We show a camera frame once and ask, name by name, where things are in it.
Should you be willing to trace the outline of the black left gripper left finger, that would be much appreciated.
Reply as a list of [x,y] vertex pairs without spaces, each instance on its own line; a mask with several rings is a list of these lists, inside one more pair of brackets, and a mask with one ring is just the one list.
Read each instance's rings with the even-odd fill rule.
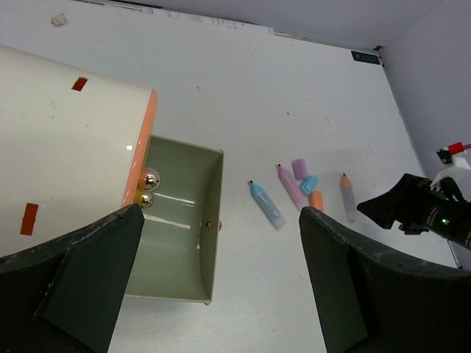
[[144,216],[132,204],[1,258],[2,352],[106,352]]

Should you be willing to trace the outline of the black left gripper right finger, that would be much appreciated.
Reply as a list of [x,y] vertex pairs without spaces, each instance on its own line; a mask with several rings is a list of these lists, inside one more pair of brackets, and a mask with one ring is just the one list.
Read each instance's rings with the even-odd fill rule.
[[300,234],[329,352],[468,352],[470,273],[402,253],[312,207]]

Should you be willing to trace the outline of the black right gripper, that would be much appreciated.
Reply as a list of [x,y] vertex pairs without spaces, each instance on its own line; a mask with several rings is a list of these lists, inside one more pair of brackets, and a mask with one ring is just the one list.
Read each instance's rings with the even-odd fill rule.
[[407,235],[434,232],[470,248],[470,202],[449,176],[435,190],[429,179],[405,174],[391,190],[359,203],[357,210],[380,228],[391,229],[397,221]]

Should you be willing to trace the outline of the orange clear highlighter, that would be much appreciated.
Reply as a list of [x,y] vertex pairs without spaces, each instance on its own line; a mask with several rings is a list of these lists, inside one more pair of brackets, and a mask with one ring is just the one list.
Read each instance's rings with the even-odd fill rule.
[[346,174],[342,174],[340,188],[347,221],[355,223],[358,217],[356,201],[353,193],[353,185]]

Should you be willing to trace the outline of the orange highlighter cap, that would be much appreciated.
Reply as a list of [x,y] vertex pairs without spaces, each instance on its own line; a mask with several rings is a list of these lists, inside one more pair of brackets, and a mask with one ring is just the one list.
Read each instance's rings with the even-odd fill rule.
[[322,192],[318,190],[313,190],[308,196],[308,202],[311,207],[314,207],[320,211],[324,211]]

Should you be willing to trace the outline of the grey bottom drawer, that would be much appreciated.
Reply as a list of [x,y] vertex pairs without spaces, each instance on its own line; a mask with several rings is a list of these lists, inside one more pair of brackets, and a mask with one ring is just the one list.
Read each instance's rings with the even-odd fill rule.
[[146,167],[160,175],[126,296],[210,304],[216,271],[224,153],[153,136]]

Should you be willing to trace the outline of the yellow drawer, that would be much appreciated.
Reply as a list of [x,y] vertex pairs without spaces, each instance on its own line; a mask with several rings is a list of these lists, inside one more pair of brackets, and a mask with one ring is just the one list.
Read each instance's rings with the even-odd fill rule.
[[137,190],[134,202],[138,204],[141,208],[146,209],[154,204],[154,196],[151,192]]

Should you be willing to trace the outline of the light blue highlighter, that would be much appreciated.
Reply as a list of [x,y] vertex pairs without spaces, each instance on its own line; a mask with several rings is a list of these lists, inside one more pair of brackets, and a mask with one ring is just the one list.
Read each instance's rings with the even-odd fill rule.
[[283,228],[286,224],[286,220],[265,189],[256,184],[252,179],[248,181],[248,185],[253,199],[269,219],[273,227],[275,229]]

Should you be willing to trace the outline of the cream cylindrical drawer organizer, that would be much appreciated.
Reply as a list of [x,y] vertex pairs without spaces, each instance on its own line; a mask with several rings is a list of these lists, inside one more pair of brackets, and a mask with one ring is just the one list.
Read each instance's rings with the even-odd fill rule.
[[151,92],[2,46],[2,255],[122,208]]

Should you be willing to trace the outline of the orange top drawer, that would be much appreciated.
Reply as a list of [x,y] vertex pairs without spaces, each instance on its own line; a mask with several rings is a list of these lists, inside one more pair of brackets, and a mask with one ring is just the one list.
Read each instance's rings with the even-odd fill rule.
[[135,145],[134,157],[132,159],[130,174],[128,176],[126,188],[124,190],[124,197],[121,203],[122,207],[134,203],[135,195],[137,193],[141,178],[141,171],[146,158],[146,151],[148,149],[150,135],[152,133],[154,125],[157,104],[157,92],[155,90],[152,90],[149,96],[146,112],[144,114],[141,131],[138,136],[138,141]]

